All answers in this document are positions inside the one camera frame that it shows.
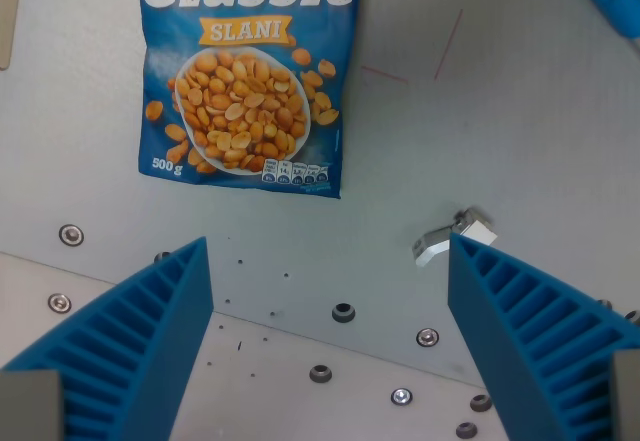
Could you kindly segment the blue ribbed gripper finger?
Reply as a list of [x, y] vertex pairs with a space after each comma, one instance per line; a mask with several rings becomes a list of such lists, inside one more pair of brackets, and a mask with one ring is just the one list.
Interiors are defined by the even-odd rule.
[[61, 378], [67, 440], [166, 440], [214, 308], [205, 238], [113, 286], [4, 370]]
[[620, 314], [497, 249], [450, 238], [448, 306], [511, 440], [611, 440]]

